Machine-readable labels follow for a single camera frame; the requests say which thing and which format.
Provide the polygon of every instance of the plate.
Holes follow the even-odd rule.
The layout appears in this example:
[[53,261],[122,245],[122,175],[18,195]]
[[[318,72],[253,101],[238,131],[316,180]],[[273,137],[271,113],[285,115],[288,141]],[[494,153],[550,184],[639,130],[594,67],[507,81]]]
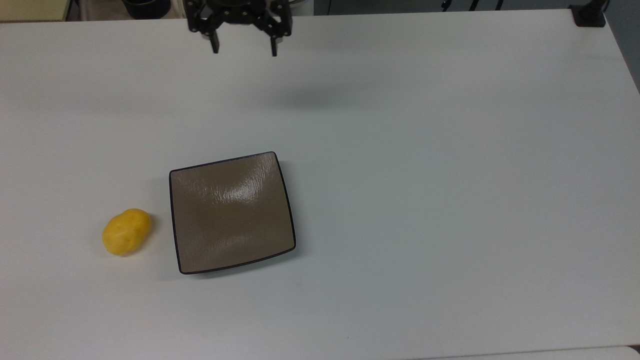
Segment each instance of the plate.
[[183,274],[254,263],[296,247],[275,152],[172,170],[169,189]]

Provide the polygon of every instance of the black cable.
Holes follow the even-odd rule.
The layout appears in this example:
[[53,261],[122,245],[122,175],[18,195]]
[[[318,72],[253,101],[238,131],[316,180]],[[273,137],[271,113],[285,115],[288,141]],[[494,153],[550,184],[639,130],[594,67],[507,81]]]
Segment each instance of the black cable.
[[442,8],[442,12],[447,11],[447,9],[451,6],[451,1],[452,0],[444,0],[444,1],[442,1],[442,5],[440,5],[440,7]]

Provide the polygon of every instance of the brown plate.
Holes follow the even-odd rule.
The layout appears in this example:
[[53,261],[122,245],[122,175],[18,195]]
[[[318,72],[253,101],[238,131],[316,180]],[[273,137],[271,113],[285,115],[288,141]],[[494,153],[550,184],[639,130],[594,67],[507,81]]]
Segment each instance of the brown plate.
[[275,152],[173,170],[169,189],[183,274],[254,263],[296,247]]

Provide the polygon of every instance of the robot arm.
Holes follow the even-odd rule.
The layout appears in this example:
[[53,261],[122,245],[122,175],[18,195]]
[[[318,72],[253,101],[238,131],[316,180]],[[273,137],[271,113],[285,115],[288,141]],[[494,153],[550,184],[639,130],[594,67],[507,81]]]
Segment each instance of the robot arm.
[[289,0],[183,0],[189,30],[211,41],[214,53],[220,42],[216,30],[223,22],[253,24],[271,39],[271,54],[278,54],[282,37],[291,35]]

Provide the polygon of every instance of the floor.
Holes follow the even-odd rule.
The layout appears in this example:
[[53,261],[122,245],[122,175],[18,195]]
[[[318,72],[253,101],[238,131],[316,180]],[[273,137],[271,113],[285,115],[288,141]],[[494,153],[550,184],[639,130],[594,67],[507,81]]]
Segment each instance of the floor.
[[[162,19],[184,18],[182,0],[171,0],[171,3],[171,10]],[[294,16],[313,15],[314,1],[306,0],[292,5],[292,13]],[[122,0],[73,0],[67,21],[81,20],[132,20],[132,18],[127,13]]]
[[[504,0],[503,10],[566,9],[589,0]],[[472,0],[452,0],[448,11],[468,11]],[[494,10],[497,0],[480,0],[476,11]],[[314,0],[315,15],[441,12],[442,0]],[[611,0],[606,12],[629,71],[640,89],[640,0]]]

